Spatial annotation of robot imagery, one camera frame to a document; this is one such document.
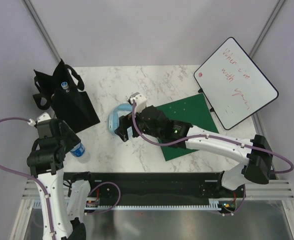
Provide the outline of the black canvas bag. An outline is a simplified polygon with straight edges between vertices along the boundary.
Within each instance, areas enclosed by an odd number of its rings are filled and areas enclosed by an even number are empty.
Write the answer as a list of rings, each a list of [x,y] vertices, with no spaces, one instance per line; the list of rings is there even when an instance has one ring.
[[[39,93],[32,97],[40,110],[52,108],[56,117],[79,133],[98,123],[100,119],[92,105],[85,83],[73,67],[60,60],[52,75],[35,70],[34,85]],[[67,82],[68,93],[61,87]]]

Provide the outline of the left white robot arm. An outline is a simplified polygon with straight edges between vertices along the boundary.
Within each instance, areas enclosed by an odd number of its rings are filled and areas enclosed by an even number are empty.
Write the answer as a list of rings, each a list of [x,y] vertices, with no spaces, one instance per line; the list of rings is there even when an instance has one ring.
[[[44,240],[84,240],[83,222],[87,197],[97,191],[89,172],[77,173],[71,181],[69,203],[63,190],[66,154],[81,145],[80,138],[59,119],[43,119],[36,123],[38,139],[32,145],[27,165],[37,186],[43,217]]]

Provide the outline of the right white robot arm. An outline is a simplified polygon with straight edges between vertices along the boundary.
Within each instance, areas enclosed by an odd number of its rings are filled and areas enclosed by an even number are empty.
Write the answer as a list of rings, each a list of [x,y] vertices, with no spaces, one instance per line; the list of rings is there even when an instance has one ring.
[[[108,117],[109,130],[123,142],[145,134],[157,138],[158,145],[206,151],[238,162],[219,175],[216,191],[222,197],[244,184],[267,185],[270,181],[273,156],[266,138],[261,135],[253,139],[223,137],[191,123],[169,119],[154,106],[146,107],[135,116],[131,113],[119,116],[119,111],[131,112],[132,106],[121,104]]]

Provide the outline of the plastic water bottle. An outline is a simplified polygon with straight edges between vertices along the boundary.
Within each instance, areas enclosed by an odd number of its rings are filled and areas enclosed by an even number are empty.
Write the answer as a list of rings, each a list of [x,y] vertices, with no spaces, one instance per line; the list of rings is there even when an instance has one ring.
[[[78,143],[74,148],[72,148],[70,150],[70,153],[81,164],[88,163],[91,158],[88,149],[81,142]]]
[[[69,84],[64,81],[60,84],[61,88],[63,89],[64,92],[69,93],[70,92],[70,86]]]

